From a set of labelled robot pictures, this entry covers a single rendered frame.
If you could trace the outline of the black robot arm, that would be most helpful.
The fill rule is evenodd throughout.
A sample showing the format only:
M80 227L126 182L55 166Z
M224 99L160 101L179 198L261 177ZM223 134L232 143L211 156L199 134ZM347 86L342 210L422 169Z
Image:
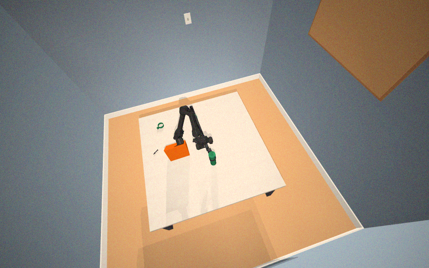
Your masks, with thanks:
M184 130L182 128L185 120L185 115L189 116L190 123L192 125L192 136L195 137L193 138L193 142L195 142L196 144L208 144L209 138L201 134L200 130L197 127L197 123L192 110L185 105L180 107L179 112L180 112L180 119L178 122L178 128L174 132L174 137L173 137L173 139L176 140L177 145L181 145L184 143L184 140L182 138L184 134Z

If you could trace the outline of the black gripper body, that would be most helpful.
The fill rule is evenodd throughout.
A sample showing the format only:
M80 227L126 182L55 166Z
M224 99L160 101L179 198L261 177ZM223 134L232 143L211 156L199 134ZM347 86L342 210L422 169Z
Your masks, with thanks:
M209 144L212 144L213 143L213 139L212 139L212 137L210 136L210 137L208 137L209 138ZM206 145L206 144L196 144L196 149L197 150L199 150L199 149L201 149L201 147L203 147L204 145Z

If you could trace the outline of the dark green capped post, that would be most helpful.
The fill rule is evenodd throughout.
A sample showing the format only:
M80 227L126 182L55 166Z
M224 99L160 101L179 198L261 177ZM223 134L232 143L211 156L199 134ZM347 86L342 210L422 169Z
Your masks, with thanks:
M209 155L210 160L216 159L216 153L214 151L210 151L208 155ZM216 165L216 160L210 161L210 164L212 166L215 166Z

